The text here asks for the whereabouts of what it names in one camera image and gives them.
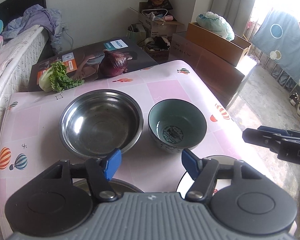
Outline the white ceramic plate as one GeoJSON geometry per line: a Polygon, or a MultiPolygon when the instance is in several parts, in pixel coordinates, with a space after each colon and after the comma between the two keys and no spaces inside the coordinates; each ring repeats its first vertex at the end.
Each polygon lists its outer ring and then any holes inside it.
{"type": "MultiPolygon", "coordinates": [[[[216,181],[216,185],[212,195],[214,196],[221,189],[230,186],[233,174],[228,175],[229,171],[224,171],[224,168],[230,168],[234,165],[236,158],[226,156],[226,155],[211,155],[207,158],[215,159],[219,162],[218,168],[218,179],[216,181]]],[[[194,180],[191,178],[188,172],[185,172],[181,177],[176,192],[179,192],[182,198],[185,198],[187,191],[190,189],[194,180]]]]}

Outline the large steel plate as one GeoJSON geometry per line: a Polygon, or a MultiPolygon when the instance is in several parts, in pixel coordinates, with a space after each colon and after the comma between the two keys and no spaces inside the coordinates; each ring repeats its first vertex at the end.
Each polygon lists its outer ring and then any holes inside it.
{"type": "MultiPolygon", "coordinates": [[[[143,191],[141,189],[137,188],[136,186],[134,186],[130,183],[127,183],[125,181],[119,180],[119,179],[113,178],[111,181],[109,181],[109,184],[113,188],[113,190],[115,191],[115,193],[117,194],[117,196],[119,198],[121,198],[122,195],[126,192],[143,193],[143,191]]],[[[84,190],[87,194],[91,195],[86,179],[78,180],[78,181],[74,182],[73,185],[84,190]]]]}

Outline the small steel bowl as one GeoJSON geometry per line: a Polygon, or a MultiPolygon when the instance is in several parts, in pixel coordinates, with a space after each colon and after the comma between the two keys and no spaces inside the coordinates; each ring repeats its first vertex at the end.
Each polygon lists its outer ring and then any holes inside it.
{"type": "Polygon", "coordinates": [[[59,120],[63,146],[82,159],[104,158],[114,149],[130,150],[143,129],[143,113],[135,99],[113,89],[80,95],[64,109],[59,120]]]}

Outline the teal ceramic bowl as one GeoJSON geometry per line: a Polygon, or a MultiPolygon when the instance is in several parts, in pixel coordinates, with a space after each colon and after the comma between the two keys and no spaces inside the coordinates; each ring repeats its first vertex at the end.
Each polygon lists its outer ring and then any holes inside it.
{"type": "Polygon", "coordinates": [[[200,109],[180,99],[156,103],[149,111],[147,120],[153,141],[168,153],[196,148],[207,132],[206,118],[200,109]]]}

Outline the black and white shoes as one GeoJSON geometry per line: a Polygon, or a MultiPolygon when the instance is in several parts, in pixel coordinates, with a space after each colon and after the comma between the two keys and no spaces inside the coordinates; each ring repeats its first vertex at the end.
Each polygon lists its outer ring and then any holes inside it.
{"type": "Polygon", "coordinates": [[[289,101],[292,106],[296,107],[297,115],[300,116],[300,99],[297,93],[292,93],[289,96],[289,101]]]}

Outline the pink balloon tablecloth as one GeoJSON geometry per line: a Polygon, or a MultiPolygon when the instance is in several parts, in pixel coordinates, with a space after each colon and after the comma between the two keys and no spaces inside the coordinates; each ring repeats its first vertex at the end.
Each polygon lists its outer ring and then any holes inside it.
{"type": "Polygon", "coordinates": [[[17,93],[0,133],[7,239],[292,239],[293,198],[183,61],[17,93]]]}

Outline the long brown cardboard box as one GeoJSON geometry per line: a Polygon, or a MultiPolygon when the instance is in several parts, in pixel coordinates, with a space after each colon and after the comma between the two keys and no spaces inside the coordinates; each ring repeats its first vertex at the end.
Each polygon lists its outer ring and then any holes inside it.
{"type": "Polygon", "coordinates": [[[228,41],[198,25],[196,22],[188,24],[186,39],[208,50],[236,67],[241,59],[247,55],[251,43],[235,35],[235,39],[228,41]]]}

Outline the blue patterned hanging sheet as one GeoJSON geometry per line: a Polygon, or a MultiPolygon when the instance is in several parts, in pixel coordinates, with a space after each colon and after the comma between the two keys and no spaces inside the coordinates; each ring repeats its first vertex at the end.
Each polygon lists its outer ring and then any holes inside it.
{"type": "Polygon", "coordinates": [[[296,18],[271,11],[251,42],[300,86],[300,22],[296,18]]]}

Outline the pale green plastic bag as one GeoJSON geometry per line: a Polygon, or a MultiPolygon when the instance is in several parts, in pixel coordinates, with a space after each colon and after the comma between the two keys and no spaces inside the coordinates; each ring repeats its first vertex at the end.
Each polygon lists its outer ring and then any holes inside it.
{"type": "Polygon", "coordinates": [[[196,18],[196,22],[202,28],[226,39],[227,41],[232,41],[235,39],[235,33],[231,25],[218,14],[208,11],[199,14],[196,18]]]}

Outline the green leafy cabbage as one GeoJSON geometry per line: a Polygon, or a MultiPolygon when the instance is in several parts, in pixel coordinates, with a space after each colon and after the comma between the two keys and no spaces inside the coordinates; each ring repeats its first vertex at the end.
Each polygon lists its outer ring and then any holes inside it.
{"type": "Polygon", "coordinates": [[[78,87],[84,83],[84,80],[73,80],[68,77],[66,73],[66,65],[61,61],[55,61],[50,64],[50,68],[47,69],[40,76],[38,80],[39,87],[44,92],[63,92],[64,90],[78,87]]]}

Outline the white quilted mattress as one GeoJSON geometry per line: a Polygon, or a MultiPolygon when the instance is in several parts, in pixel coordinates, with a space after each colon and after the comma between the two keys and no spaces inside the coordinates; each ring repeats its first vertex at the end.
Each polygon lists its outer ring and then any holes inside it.
{"type": "Polygon", "coordinates": [[[34,25],[0,48],[0,129],[10,96],[27,90],[31,68],[38,62],[48,39],[47,31],[34,25]]]}

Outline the dark Philips product box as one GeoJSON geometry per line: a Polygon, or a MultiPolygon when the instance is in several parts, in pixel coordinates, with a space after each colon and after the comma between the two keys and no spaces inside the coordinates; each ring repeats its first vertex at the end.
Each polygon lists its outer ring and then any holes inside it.
{"type": "Polygon", "coordinates": [[[93,43],[73,50],[62,52],[48,59],[39,60],[31,69],[28,92],[39,92],[38,80],[50,68],[50,64],[61,61],[67,66],[67,75],[72,77],[77,70],[85,74],[85,81],[102,79],[104,76],[97,71],[104,58],[104,50],[118,50],[127,58],[127,72],[141,70],[157,65],[146,52],[128,37],[113,37],[109,40],[93,43]]]}

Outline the red onion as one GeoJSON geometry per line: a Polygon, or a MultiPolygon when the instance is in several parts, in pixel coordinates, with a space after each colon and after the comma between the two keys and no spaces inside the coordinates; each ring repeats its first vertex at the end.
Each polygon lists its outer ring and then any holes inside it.
{"type": "Polygon", "coordinates": [[[127,71],[128,59],[118,51],[104,50],[104,58],[99,65],[99,70],[105,77],[115,77],[127,71]]]}

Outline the open cardboard box with clutter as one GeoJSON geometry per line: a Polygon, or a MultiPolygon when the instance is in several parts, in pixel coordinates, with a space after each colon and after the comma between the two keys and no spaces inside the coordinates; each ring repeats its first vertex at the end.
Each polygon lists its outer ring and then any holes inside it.
{"type": "Polygon", "coordinates": [[[139,3],[138,10],[130,8],[138,12],[139,22],[147,31],[148,37],[171,39],[173,34],[184,26],[172,15],[170,0],[147,0],[139,3]]]}

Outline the lavender crumpled clothing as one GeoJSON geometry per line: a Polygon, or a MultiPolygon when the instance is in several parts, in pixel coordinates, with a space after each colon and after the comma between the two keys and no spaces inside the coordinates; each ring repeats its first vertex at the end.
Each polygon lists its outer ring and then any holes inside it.
{"type": "Polygon", "coordinates": [[[59,54],[62,51],[63,29],[62,13],[58,9],[45,9],[35,4],[27,8],[23,16],[9,22],[1,35],[5,40],[10,40],[34,25],[40,25],[48,31],[52,50],[59,54]]]}

